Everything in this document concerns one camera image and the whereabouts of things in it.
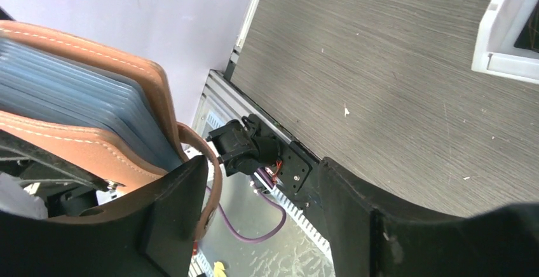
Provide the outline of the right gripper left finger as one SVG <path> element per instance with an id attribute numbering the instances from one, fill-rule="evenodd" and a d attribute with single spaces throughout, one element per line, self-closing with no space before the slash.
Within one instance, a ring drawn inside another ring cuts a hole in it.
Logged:
<path id="1" fill-rule="evenodd" d="M 1 214 L 2 276 L 187 276 L 208 163 L 168 175 L 77 217 Z"/>

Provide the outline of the pink leather card holder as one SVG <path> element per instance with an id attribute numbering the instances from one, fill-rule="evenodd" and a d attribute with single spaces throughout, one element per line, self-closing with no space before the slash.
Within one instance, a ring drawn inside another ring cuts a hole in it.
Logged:
<path id="1" fill-rule="evenodd" d="M 167 75 L 148 59 L 37 25 L 1 21 L 1 129 L 115 183 L 128 194 L 188 160 L 213 164 L 213 188 L 194 231 L 219 205 L 212 148 L 176 120 Z"/>

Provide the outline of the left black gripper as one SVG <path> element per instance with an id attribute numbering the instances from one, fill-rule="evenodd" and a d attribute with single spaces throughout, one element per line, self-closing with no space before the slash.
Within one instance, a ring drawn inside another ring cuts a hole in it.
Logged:
<path id="1" fill-rule="evenodd" d="M 114 183 L 1 130 L 1 211 L 32 219 L 78 216 Z"/>

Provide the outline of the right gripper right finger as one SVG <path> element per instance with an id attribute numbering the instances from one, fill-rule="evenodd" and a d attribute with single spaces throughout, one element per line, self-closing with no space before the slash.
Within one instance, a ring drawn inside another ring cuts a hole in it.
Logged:
<path id="1" fill-rule="evenodd" d="M 538 205 L 457 217 L 406 201 L 331 158 L 318 169 L 337 276 L 537 276 Z"/>

